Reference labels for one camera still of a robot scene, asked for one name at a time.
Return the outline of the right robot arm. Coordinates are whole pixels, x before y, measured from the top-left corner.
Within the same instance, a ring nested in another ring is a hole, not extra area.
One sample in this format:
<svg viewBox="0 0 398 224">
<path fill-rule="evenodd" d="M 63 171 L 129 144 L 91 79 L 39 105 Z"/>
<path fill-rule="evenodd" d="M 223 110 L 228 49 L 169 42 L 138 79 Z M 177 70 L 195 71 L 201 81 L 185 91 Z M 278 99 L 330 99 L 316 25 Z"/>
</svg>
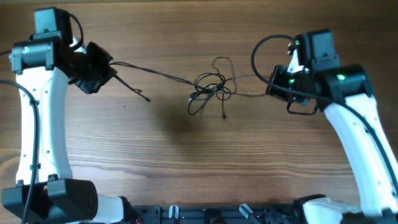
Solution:
<svg viewBox="0 0 398 224">
<path fill-rule="evenodd" d="M 288 66 L 277 65 L 266 93 L 323 112 L 336 131 L 353 171 L 360 204 L 324 195 L 298 199 L 302 223 L 396 223 L 397 160 L 384 134 L 368 75 L 342 66 L 329 30 L 289 38 Z"/>
</svg>

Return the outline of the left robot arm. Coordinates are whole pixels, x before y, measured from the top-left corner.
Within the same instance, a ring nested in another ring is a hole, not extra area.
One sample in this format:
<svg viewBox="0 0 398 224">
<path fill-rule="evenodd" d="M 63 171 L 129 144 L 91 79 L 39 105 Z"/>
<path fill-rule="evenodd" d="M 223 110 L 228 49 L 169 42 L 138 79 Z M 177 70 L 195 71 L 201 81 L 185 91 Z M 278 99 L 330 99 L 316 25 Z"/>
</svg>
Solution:
<svg viewBox="0 0 398 224">
<path fill-rule="evenodd" d="M 12 86 L 21 96 L 22 148 L 16 186 L 1 192 L 3 206 L 22 223 L 117 223 L 120 197 L 100 195 L 94 183 L 73 178 L 65 142 L 68 86 L 96 93 L 116 74 L 111 56 L 72 34 L 75 16 L 49 7 L 35 11 L 35 33 L 14 44 Z"/>
</svg>

